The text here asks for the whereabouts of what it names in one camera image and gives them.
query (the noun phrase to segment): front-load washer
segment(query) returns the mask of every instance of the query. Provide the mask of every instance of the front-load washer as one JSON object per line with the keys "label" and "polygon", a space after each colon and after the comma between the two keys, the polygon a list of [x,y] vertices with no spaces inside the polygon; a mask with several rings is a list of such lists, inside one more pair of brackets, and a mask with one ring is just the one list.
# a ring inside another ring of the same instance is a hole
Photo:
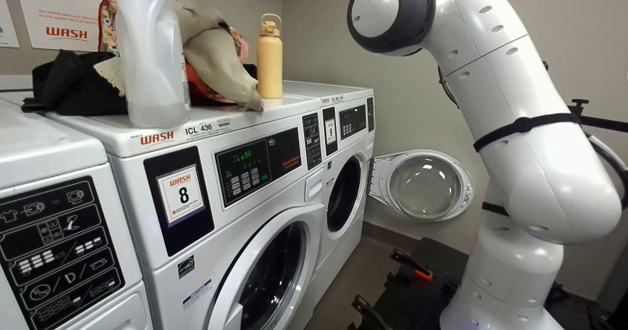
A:
{"label": "front-load washer", "polygon": [[312,277],[324,214],[318,102],[193,108],[171,130],[50,115],[103,142],[164,330],[283,330]]}
{"label": "front-load washer", "polygon": [[283,91],[319,101],[325,169],[326,214],[316,271],[290,326],[300,330],[360,241],[375,138],[375,108],[373,90],[367,88],[284,81]]}
{"label": "front-load washer", "polygon": [[0,177],[0,328],[151,330],[103,145],[0,100]]}

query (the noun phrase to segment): washer door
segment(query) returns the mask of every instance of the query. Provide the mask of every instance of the washer door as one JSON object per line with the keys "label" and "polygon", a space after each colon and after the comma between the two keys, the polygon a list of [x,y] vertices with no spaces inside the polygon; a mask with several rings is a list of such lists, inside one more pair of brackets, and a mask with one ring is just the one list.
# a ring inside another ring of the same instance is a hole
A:
{"label": "washer door", "polygon": [[376,157],[372,175],[371,196],[421,221],[458,216],[473,200],[473,180],[467,169],[438,151]]}
{"label": "washer door", "polygon": [[356,156],[351,156],[336,176],[327,203],[327,228],[337,232],[348,225],[358,202],[363,184],[363,168]]}
{"label": "washer door", "polygon": [[242,250],[215,300],[208,330],[284,330],[316,264],[324,205],[281,212]]}

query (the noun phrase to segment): number 9 label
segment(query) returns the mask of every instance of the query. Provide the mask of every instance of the number 9 label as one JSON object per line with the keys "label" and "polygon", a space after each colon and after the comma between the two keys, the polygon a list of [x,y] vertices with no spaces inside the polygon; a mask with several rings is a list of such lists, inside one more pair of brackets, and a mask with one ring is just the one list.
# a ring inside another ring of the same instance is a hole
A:
{"label": "number 9 label", "polygon": [[168,225],[204,209],[196,165],[157,178]]}

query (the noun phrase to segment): gray wall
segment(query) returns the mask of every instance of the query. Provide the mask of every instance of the gray wall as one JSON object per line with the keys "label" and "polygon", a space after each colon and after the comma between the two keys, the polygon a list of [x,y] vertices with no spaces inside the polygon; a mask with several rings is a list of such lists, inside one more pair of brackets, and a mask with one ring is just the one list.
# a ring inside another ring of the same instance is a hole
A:
{"label": "gray wall", "polygon": [[[54,60],[57,51],[31,48],[20,0],[7,0],[7,3],[18,33],[20,48],[0,48],[0,75],[29,75],[33,67]],[[249,41],[251,49],[248,61],[255,62],[255,42],[260,30],[260,17],[265,12],[281,14],[281,0],[211,0],[211,3]]]}
{"label": "gray wall", "polygon": [[[585,114],[628,122],[628,2],[510,0],[532,35],[563,98],[592,100]],[[357,46],[347,31],[348,0],[283,0],[285,78],[375,89],[375,155],[411,149],[443,151],[471,172],[477,198],[460,218],[420,225],[370,200],[366,219],[415,238],[428,236],[469,252],[487,185],[469,129],[439,88],[429,53],[390,58]],[[591,129],[628,162],[628,135]],[[558,281],[595,299],[628,237],[628,217],[604,239],[566,247]]]}

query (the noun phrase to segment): yellow water bottle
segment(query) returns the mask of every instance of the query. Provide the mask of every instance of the yellow water bottle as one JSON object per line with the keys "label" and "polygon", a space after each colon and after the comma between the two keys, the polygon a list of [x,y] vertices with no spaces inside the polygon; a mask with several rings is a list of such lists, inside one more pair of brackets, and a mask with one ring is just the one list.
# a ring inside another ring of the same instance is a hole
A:
{"label": "yellow water bottle", "polygon": [[[279,20],[265,19],[273,17]],[[283,94],[283,42],[279,37],[281,18],[275,14],[262,15],[258,40],[258,93],[262,98],[281,98]]]}

